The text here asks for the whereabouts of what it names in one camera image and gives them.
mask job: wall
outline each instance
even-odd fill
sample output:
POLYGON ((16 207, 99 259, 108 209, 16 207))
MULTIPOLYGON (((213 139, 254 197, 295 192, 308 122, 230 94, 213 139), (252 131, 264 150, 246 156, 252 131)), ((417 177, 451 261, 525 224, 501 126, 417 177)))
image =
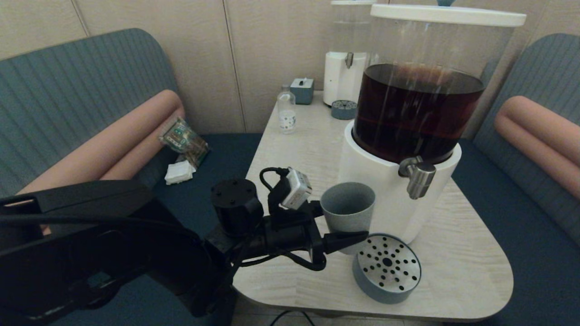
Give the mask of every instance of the wall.
POLYGON ((245 131, 222 1, 75 1, 90 35, 130 27, 153 35, 173 65, 196 132, 245 131))
POLYGON ((85 36, 70 0, 0 1, 0 60, 85 36))
MULTIPOLYGON (((434 0, 390 2, 435 4, 434 0)), ((328 0, 225 0, 225 4, 248 130, 260 132, 266 125, 282 83, 309 76, 316 80, 317 89, 322 88, 324 53, 328 51, 331 34, 331 6, 328 0)), ((466 136, 472 136, 483 121, 505 73, 536 29, 546 2, 457 0, 454 6, 528 14, 525 26, 516 30, 508 44, 496 76, 482 96, 466 130, 466 136)))
POLYGON ((262 132, 282 84, 309 77, 324 86, 330 1, 224 2, 248 132, 262 132))
MULTIPOLYGON (((530 42, 554 32, 580 34, 580 2, 457 0, 454 6, 528 14, 467 127, 464 136, 472 137, 530 42)), ((0 59, 139 27, 168 54, 195 130, 262 132, 283 83, 308 76, 322 89, 331 13, 329 0, 0 0, 0 59)))

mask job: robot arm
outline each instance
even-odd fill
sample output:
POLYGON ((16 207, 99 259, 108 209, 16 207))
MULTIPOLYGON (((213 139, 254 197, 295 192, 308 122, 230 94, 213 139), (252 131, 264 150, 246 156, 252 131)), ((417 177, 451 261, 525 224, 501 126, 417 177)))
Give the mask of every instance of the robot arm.
MULTIPOLYGON (((292 192, 287 185, 282 173, 270 194, 287 198, 292 192)), ((283 255, 321 270, 325 253, 368 234, 321 237, 314 222, 321 215, 318 202, 282 209, 276 201, 269 200, 271 215, 264 217, 253 183, 217 184, 212 203, 220 225, 202 240, 134 181, 89 182, 2 199, 0 324, 44 325, 77 309, 98 309, 142 274, 174 293, 192 315, 204 316, 231 291, 239 267, 283 255), (52 233, 43 236, 40 224, 49 224, 52 233), (311 261, 295 250, 308 250, 311 261), (266 257, 243 261, 259 256, 266 257)))

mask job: table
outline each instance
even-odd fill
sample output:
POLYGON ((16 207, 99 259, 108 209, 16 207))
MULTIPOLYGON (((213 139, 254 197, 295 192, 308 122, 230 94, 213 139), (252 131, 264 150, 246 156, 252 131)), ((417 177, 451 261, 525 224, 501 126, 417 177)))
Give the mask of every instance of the table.
MULTIPOLYGON (((305 173, 313 187, 310 200, 320 199, 337 182, 348 121, 331 117, 322 92, 315 92, 311 105, 298 105, 296 116, 296 132, 283 135, 273 110, 248 171, 266 213, 267 190, 258 178, 265 167, 291 166, 305 173)), ((275 173, 267 174, 274 175, 267 180, 275 184, 275 173)), ((388 232, 381 222, 375 219, 371 232, 388 232)), ((328 232, 324 218, 317 224, 321 234, 328 232)), ((360 290, 351 271, 353 256, 340 252, 327 255, 323 271, 307 270, 286 257, 241 268, 234 286, 250 301, 279 309, 435 321, 482 320, 509 301, 513 274, 508 259, 453 180, 410 247, 421 262, 422 279, 406 301, 395 305, 378 303, 360 290)))

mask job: packaged snack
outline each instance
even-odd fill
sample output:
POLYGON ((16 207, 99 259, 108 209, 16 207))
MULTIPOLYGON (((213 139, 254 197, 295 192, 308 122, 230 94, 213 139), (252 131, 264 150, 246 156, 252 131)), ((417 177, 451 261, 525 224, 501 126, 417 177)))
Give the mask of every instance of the packaged snack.
POLYGON ((181 118, 168 123, 159 136, 159 140, 172 150, 181 153, 197 169, 209 151, 209 146, 181 118))

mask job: plastic bottle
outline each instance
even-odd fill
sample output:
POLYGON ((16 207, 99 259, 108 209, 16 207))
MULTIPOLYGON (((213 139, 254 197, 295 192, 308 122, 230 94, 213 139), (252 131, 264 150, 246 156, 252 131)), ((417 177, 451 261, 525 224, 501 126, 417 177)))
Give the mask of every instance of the plastic bottle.
POLYGON ((282 133, 292 133, 296 130, 296 96, 290 92, 289 85, 282 86, 276 103, 278 107, 278 121, 282 133))

